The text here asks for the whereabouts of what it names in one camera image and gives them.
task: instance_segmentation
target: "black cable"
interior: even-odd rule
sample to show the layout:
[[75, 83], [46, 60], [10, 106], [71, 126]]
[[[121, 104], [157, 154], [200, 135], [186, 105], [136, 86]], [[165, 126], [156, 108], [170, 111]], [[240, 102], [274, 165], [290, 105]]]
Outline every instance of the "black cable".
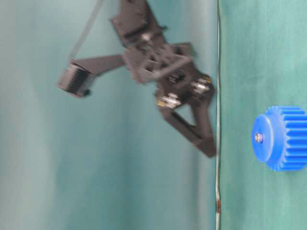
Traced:
[[73, 47], [72, 51], [69, 53], [69, 60], [74, 59], [76, 57], [76, 55], [78, 54], [81, 46], [83, 45], [83, 43], [85, 42], [87, 36], [89, 35], [93, 24], [97, 18], [97, 15], [102, 7], [104, 3], [104, 0], [97, 0], [96, 5], [94, 6], [93, 12], [89, 18], [89, 20], [86, 23], [86, 26], [82, 32], [82, 34], [80, 35], [78, 41], [76, 42], [75, 46]]

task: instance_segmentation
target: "plastic gear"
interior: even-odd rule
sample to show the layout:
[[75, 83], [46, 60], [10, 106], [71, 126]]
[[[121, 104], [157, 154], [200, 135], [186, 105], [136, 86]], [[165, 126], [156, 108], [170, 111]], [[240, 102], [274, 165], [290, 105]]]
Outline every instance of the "plastic gear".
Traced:
[[254, 153], [274, 171], [307, 164], [307, 114], [299, 107], [273, 106], [258, 116], [252, 131]]

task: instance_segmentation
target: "metal screw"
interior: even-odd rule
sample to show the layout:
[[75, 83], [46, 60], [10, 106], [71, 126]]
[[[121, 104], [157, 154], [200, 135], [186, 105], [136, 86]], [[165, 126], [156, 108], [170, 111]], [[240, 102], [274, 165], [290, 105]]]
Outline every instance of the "metal screw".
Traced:
[[263, 134], [262, 133], [256, 133], [255, 135], [255, 141], [257, 143], [262, 143], [263, 142]]
[[205, 79], [198, 79], [197, 82], [192, 82], [191, 85], [194, 87], [194, 91], [198, 94], [203, 94], [210, 90]]
[[169, 93], [168, 97], [162, 98], [163, 102], [165, 102], [166, 107], [174, 109], [181, 105], [181, 101], [178, 100], [178, 96], [173, 93]]
[[141, 37], [146, 42], [150, 41], [150, 39], [151, 39], [151, 36], [150, 36], [149, 33], [144, 33], [144, 34], [141, 35]]

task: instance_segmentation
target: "black bracket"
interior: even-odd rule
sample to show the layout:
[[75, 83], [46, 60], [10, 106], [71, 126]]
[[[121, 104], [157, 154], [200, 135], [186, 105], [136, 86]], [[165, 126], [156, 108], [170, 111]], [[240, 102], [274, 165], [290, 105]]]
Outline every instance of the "black bracket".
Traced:
[[[204, 154], [216, 154], [208, 106], [214, 87], [208, 75], [193, 63], [190, 43], [169, 44], [163, 36], [146, 0], [120, 0], [120, 13], [111, 19], [122, 45], [123, 55], [71, 60], [59, 87], [77, 96], [89, 94], [97, 76], [127, 66], [138, 83], [157, 82], [155, 94], [164, 119]], [[176, 110], [191, 107], [195, 125], [189, 124]]]

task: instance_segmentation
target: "green cloth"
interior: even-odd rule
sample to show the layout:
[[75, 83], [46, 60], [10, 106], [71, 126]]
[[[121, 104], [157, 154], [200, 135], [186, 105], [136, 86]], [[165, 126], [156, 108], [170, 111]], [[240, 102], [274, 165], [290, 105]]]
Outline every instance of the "green cloth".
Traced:
[[220, 0], [223, 230], [307, 226], [307, 171], [256, 160], [254, 119], [272, 105], [306, 108], [307, 1]]
[[[155, 83], [120, 68], [86, 99], [56, 87], [95, 2], [0, 3], [0, 230], [214, 229], [215, 158], [163, 120]], [[123, 52], [108, 20], [118, 3], [105, 0], [77, 58]], [[216, 0], [149, 3], [216, 82]]]

